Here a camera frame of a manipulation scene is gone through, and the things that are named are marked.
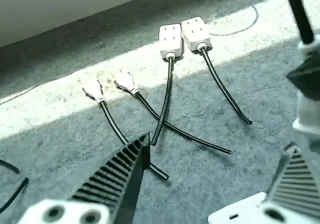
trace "cord strain relief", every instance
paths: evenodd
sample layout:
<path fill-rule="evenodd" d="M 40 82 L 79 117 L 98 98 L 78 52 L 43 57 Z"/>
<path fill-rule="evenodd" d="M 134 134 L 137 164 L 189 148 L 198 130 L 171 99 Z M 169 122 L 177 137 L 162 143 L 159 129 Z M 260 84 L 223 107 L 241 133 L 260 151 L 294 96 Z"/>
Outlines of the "cord strain relief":
<path fill-rule="evenodd" d="M 169 59 L 172 58 L 172 60 L 176 59 L 176 55 L 173 53 L 173 52 L 168 52 L 166 55 L 165 55 L 165 59 L 167 61 L 169 61 Z"/>
<path fill-rule="evenodd" d="M 102 96 L 99 96 L 95 99 L 95 101 L 100 104 L 102 102 L 105 102 L 106 101 L 106 98 L 102 95 Z"/>
<path fill-rule="evenodd" d="M 201 52 L 201 49 L 207 49 L 208 48 L 208 46 L 207 46 L 207 44 L 205 44 L 204 42 L 201 42 L 201 43 L 199 43 L 198 44 L 198 46 L 196 47 L 196 49 L 199 51 L 199 52 Z"/>
<path fill-rule="evenodd" d="M 131 90 L 130 90 L 130 93 L 135 96 L 137 93 L 139 93 L 140 90 L 137 86 L 134 86 Z"/>

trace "white robot part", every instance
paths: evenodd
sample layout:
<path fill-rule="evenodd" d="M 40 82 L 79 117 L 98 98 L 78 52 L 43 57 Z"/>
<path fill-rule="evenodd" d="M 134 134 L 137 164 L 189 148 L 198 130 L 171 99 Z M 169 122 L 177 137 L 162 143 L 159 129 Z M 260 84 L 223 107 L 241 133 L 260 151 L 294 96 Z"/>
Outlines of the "white robot part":
<path fill-rule="evenodd" d="M 262 202 L 264 194 L 258 193 L 218 210 L 209 216 L 209 224 L 319 224 L 319 220 L 310 216 L 269 201 Z"/>
<path fill-rule="evenodd" d="M 109 224 L 109 209 L 101 204 L 45 199 L 24 213 L 18 224 Z"/>
<path fill-rule="evenodd" d="M 247 212 L 252 213 L 253 210 L 257 209 L 262 201 L 266 198 L 266 195 L 267 194 L 265 192 L 260 192 L 230 204 L 212 213 L 208 217 L 208 222 L 209 224 L 243 224 L 246 221 L 243 220 L 243 217 L 247 217 Z"/>
<path fill-rule="evenodd" d="M 304 62 L 311 52 L 320 52 L 320 35 L 316 35 L 310 44 L 304 44 L 301 41 L 297 49 L 300 61 Z M 320 141 L 320 101 L 309 99 L 298 91 L 297 118 L 292 127 L 305 135 L 311 142 Z"/>

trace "robotic arm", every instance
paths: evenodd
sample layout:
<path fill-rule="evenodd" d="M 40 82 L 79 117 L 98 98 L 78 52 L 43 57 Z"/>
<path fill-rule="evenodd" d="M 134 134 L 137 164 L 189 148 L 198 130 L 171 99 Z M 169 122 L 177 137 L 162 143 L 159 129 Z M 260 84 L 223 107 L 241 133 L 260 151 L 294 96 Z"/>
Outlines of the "robotic arm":
<path fill-rule="evenodd" d="M 18 224 L 131 224 L 141 181 L 150 165 L 150 137 L 115 152 L 70 200 L 45 199 Z"/>

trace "thin wire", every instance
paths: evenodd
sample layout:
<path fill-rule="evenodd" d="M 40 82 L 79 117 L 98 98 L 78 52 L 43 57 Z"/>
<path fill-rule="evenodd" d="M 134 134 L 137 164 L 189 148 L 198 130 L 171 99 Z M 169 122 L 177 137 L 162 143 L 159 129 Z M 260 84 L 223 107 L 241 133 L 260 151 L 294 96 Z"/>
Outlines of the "thin wire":
<path fill-rule="evenodd" d="M 248 117 L 246 117 L 245 114 L 243 114 L 240 107 L 237 105 L 236 101 L 233 99 L 233 97 L 231 96 L 231 94 L 229 93 L 229 91 L 227 90 L 227 88 L 224 86 L 221 79 L 219 78 L 219 76 L 214 68 L 214 65 L 211 63 L 211 60 L 210 60 L 208 53 L 207 53 L 207 50 L 205 48 L 202 48 L 201 52 L 204 56 L 206 64 L 208 65 L 208 67 L 210 69 L 211 75 L 213 76 L 215 82 L 217 83 L 217 85 L 219 86 L 219 88 L 221 89 L 223 94 L 225 95 L 228 102 L 231 104 L 231 106 L 235 110 L 236 114 L 244 121 L 244 123 L 246 123 L 247 125 L 251 125 L 252 121 Z"/>
<path fill-rule="evenodd" d="M 14 192 L 11 194 L 11 196 L 5 201 L 5 203 L 0 206 L 0 214 L 3 213 L 17 198 L 19 193 L 24 189 L 24 187 L 28 184 L 29 179 L 25 177 L 22 179 L 18 187 L 14 190 Z"/>
<path fill-rule="evenodd" d="M 248 27 L 246 27 L 244 29 L 241 29 L 241 30 L 234 31 L 234 32 L 226 33 L 226 34 L 210 33 L 210 35 L 217 36 L 217 37 L 226 37 L 226 36 L 231 36 L 231 35 L 234 35 L 234 34 L 242 33 L 244 31 L 248 30 L 249 28 L 253 27 L 257 23 L 257 21 L 259 19 L 259 13 L 258 13 L 257 8 L 254 5 L 251 5 L 251 7 L 253 8 L 253 10 L 255 12 L 255 18 L 254 18 L 253 22 Z"/>
<path fill-rule="evenodd" d="M 18 95 L 15 95 L 15 96 L 9 98 L 8 100 L 5 100 L 5 101 L 1 102 L 1 103 L 0 103 L 0 106 L 6 104 L 6 103 L 8 103 L 8 102 L 13 101 L 14 99 L 19 98 L 19 97 L 27 94 L 28 92 L 31 92 L 33 89 L 36 89 L 38 86 L 39 86 L 39 85 L 35 85 L 35 86 L 31 87 L 30 89 L 25 90 L 24 92 L 22 92 L 22 93 L 20 93 L 20 94 L 18 94 Z"/>
<path fill-rule="evenodd" d="M 108 122 L 110 123 L 112 129 L 114 130 L 114 132 L 116 133 L 116 135 L 120 138 L 121 142 L 124 145 L 128 145 L 129 141 L 128 139 L 125 137 L 125 135 L 121 132 L 121 130 L 119 129 L 119 127 L 117 126 L 117 124 L 115 123 L 113 117 L 111 116 L 108 107 L 107 107 L 107 103 L 105 101 L 102 101 L 100 103 L 100 106 L 108 120 Z M 164 179 L 165 181 L 169 179 L 169 175 L 167 173 L 165 173 L 163 170 L 161 170 L 160 168 L 158 168 L 157 166 L 155 166 L 153 163 L 150 163 L 150 167 L 151 171 L 153 171 L 155 174 L 157 174 L 159 177 L 161 177 L 162 179 Z"/>
<path fill-rule="evenodd" d="M 168 78 L 166 83 L 166 90 L 165 90 L 165 96 L 164 101 L 162 105 L 162 110 L 160 113 L 158 124 L 156 125 L 156 129 L 154 131 L 151 145 L 155 146 L 157 144 L 158 138 L 160 136 L 160 132 L 162 130 L 162 127 L 164 126 L 166 115 L 168 112 L 169 102 L 170 102 L 170 95 L 171 95 L 171 89 L 172 89 L 172 78 L 173 78 L 173 70 L 174 70 L 174 60 L 173 58 L 169 58 L 169 66 L 168 66 Z"/>
<path fill-rule="evenodd" d="M 160 119 L 160 116 L 156 113 L 156 111 L 152 108 L 152 106 L 148 103 L 148 101 L 142 96 L 142 94 L 140 92 L 137 92 L 135 94 L 135 96 L 141 101 L 141 103 L 149 110 L 149 112 L 156 118 L 156 119 Z M 166 125 L 169 129 L 171 129 L 172 131 L 174 132 L 177 132 L 178 134 L 180 134 L 181 136 L 185 137 L 185 138 L 188 138 L 190 140 L 193 140 L 199 144 L 202 144 L 204 146 L 207 146 L 209 148 L 212 148 L 212 149 L 215 149 L 217 151 L 220 151 L 220 152 L 223 152 L 223 153 L 226 153 L 226 154 L 231 154 L 232 151 L 229 150 L 229 149 L 226 149 L 224 147 L 221 147 L 221 146 L 218 146 L 218 145 L 215 145 L 215 144 L 212 144 L 210 142 L 207 142 L 205 140 L 202 140 L 202 139 L 199 139 L 198 137 L 195 137 L 177 127 L 175 127 L 174 125 L 170 124 L 169 122 L 164 122 L 164 125 Z"/>
<path fill-rule="evenodd" d="M 304 44 L 310 44 L 314 41 L 314 32 L 309 23 L 302 0 L 289 0 L 296 25 L 300 32 L 301 40 Z"/>

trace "black cable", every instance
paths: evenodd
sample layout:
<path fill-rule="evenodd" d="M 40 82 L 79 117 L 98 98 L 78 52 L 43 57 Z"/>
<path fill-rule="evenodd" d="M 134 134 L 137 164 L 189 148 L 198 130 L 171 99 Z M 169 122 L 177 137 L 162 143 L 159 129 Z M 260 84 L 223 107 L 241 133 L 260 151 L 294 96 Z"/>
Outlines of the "black cable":
<path fill-rule="evenodd" d="M 247 125 L 251 125 L 252 121 L 248 117 L 246 117 L 245 114 L 243 114 L 240 107 L 237 105 L 236 101 L 233 99 L 233 97 L 228 92 L 227 88 L 224 86 L 221 79 L 219 78 L 219 76 L 214 68 L 214 65 L 211 63 L 211 60 L 210 60 L 208 53 L 207 53 L 207 50 L 205 48 L 201 48 L 201 52 L 204 56 L 206 64 L 208 65 L 208 67 L 210 69 L 211 75 L 213 76 L 215 82 L 217 83 L 217 85 L 219 86 L 219 88 L 221 89 L 223 94 L 225 95 L 228 102 L 231 104 L 231 106 L 235 110 L 236 114 L 244 121 L 244 123 L 246 123 Z"/>
<path fill-rule="evenodd" d="M 156 113 L 156 111 L 151 107 L 151 105 L 148 103 L 148 101 L 142 96 L 142 94 L 140 92 L 137 92 L 135 94 L 135 97 L 139 99 L 139 101 L 141 101 L 141 103 L 149 110 L 149 112 L 156 118 L 156 119 L 160 119 L 160 116 Z M 217 151 L 220 151 L 220 152 L 223 152 L 223 153 L 226 153 L 226 154 L 231 154 L 232 151 L 229 150 L 229 149 L 226 149 L 224 147 L 221 147 L 221 146 L 218 146 L 218 145 L 215 145 L 215 144 L 212 144 L 210 142 L 207 142 L 205 140 L 202 140 L 202 139 L 199 139 L 177 127 L 175 127 L 174 125 L 170 124 L 169 122 L 164 122 L 164 124 L 169 128 L 171 129 L 172 131 L 174 132 L 177 132 L 178 134 L 180 134 L 181 136 L 185 137 L 185 138 L 188 138 L 190 140 L 193 140 L 199 144 L 202 144 L 204 146 L 207 146 L 209 148 L 212 148 L 212 149 L 215 149 Z"/>
<path fill-rule="evenodd" d="M 15 167 L 14 165 L 12 165 L 4 160 L 1 160 L 1 159 L 0 159 L 0 166 L 6 167 L 6 168 L 14 171 L 17 174 L 20 173 L 20 170 L 18 169 L 18 167 Z"/>
<path fill-rule="evenodd" d="M 120 138 L 121 142 L 124 145 L 128 145 L 129 141 L 128 139 L 124 136 L 124 134 L 120 131 L 119 127 L 117 126 L 117 124 L 115 123 L 114 119 L 112 118 L 108 107 L 107 107 L 107 103 L 105 101 L 102 101 L 100 103 L 100 106 L 108 120 L 108 122 L 110 123 L 112 129 L 114 130 L 114 132 L 116 133 L 116 135 Z M 153 171 L 155 174 L 157 174 L 159 177 L 161 177 L 164 180 L 168 180 L 169 179 L 169 175 L 166 174 L 163 170 L 161 170 L 160 168 L 158 168 L 157 166 L 155 166 L 154 164 L 150 163 L 150 167 L 151 171 Z"/>
<path fill-rule="evenodd" d="M 0 214 L 3 213 L 10 205 L 11 203 L 17 198 L 19 193 L 24 189 L 24 187 L 28 184 L 29 179 L 25 177 L 22 179 L 18 187 L 14 190 L 14 192 L 11 194 L 11 196 L 5 201 L 5 203 L 0 206 Z"/>
<path fill-rule="evenodd" d="M 296 25 L 300 32 L 301 40 L 304 44 L 310 44 L 315 36 L 309 23 L 302 0 L 289 0 Z"/>
<path fill-rule="evenodd" d="M 157 144 L 158 138 L 160 136 L 160 132 L 162 130 L 162 127 L 164 126 L 165 120 L 166 120 L 166 115 L 168 112 L 168 107 L 169 107 L 169 101 L 170 101 L 170 95 L 171 95 L 171 89 L 172 89 L 172 78 L 173 78 L 173 70 L 174 70 L 174 59 L 172 57 L 169 58 L 168 60 L 169 66 L 168 66 L 168 78 L 167 78 L 167 83 L 166 83 L 166 90 L 165 90 L 165 96 L 164 96 L 164 101 L 162 105 L 162 110 L 160 113 L 160 118 L 158 121 L 158 124 L 156 125 L 156 129 L 154 131 L 151 145 L 155 146 Z"/>
<path fill-rule="evenodd" d="M 234 35 L 234 34 L 242 33 L 244 31 L 248 30 L 249 28 L 253 27 L 253 25 L 255 25 L 257 23 L 258 19 L 259 19 L 259 14 L 258 14 L 257 8 L 254 5 L 251 5 L 251 7 L 253 8 L 253 10 L 255 12 L 255 18 L 254 18 L 253 22 L 249 26 L 247 26 L 246 28 L 243 28 L 241 30 L 236 30 L 234 32 L 230 32 L 230 33 L 226 33 L 226 34 L 210 33 L 210 35 L 217 36 L 217 37 L 226 37 L 226 36 L 231 36 L 231 35 Z"/>

